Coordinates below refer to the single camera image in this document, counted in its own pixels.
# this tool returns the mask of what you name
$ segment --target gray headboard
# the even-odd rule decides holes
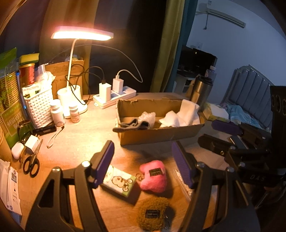
[[[251,65],[234,72],[222,102],[240,105],[264,128],[272,126],[270,86],[273,85]]]

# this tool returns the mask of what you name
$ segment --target lamp light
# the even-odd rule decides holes
[[[72,67],[72,57],[74,53],[74,46],[78,39],[91,39],[105,41],[113,38],[113,33],[108,31],[97,30],[93,28],[86,27],[72,27],[72,26],[60,26],[57,27],[55,32],[52,34],[51,39],[74,39],[71,46],[71,53],[69,57],[69,69],[67,74],[67,87],[59,89],[57,92],[58,98],[63,106],[63,113],[66,118],[70,118],[69,103],[72,101],[80,100],[82,103],[78,102],[78,109],[80,113],[87,111],[87,104],[82,100],[80,94],[80,86],[75,86],[76,96],[72,94],[72,86],[69,87],[69,78],[71,74]]]

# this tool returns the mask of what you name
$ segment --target metal bolt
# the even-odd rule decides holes
[[[53,170],[53,172],[59,172],[61,170],[61,168],[60,167],[54,167],[52,170]]]
[[[204,163],[203,162],[197,162],[197,167],[204,168]]]
[[[234,172],[234,168],[233,168],[233,167],[228,167],[228,168],[227,168],[227,171],[228,171],[228,172]]]
[[[82,166],[84,166],[84,167],[89,167],[90,166],[90,162],[89,161],[83,161],[82,162]]]
[[[244,162],[240,162],[238,166],[239,167],[245,167],[245,163]]]

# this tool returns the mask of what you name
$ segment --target plastic bottle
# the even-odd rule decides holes
[[[209,69],[206,70],[205,77],[208,77],[214,82],[217,74],[215,73],[216,67],[210,66]]]
[[[78,123],[80,121],[80,113],[76,102],[73,101],[69,104],[69,112],[71,114],[71,121],[73,123]]]
[[[63,114],[63,107],[61,106],[61,101],[59,99],[54,99],[51,101],[50,106],[54,123],[56,125],[59,122],[65,123],[65,116]]]

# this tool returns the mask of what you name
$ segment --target power strip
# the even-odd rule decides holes
[[[99,106],[101,109],[107,108],[109,106],[115,105],[117,100],[120,99],[129,99],[136,96],[136,90],[124,86],[122,89],[123,94],[118,94],[115,91],[111,90],[111,100],[110,101],[103,101],[99,94],[93,96],[93,102],[95,106]]]

